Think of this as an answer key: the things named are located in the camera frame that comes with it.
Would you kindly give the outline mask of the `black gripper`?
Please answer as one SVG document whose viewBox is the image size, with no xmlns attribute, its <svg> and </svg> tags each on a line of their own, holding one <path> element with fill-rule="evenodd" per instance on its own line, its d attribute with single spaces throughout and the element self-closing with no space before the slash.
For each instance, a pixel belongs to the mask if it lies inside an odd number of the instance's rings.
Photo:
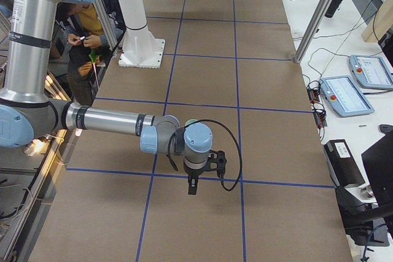
<svg viewBox="0 0 393 262">
<path fill-rule="evenodd" d="M 204 172 L 203 168 L 201 169 L 189 169 L 185 168 L 184 171 L 188 175 L 188 194 L 196 195 L 197 194 L 197 181 L 200 175 Z"/>
</svg>

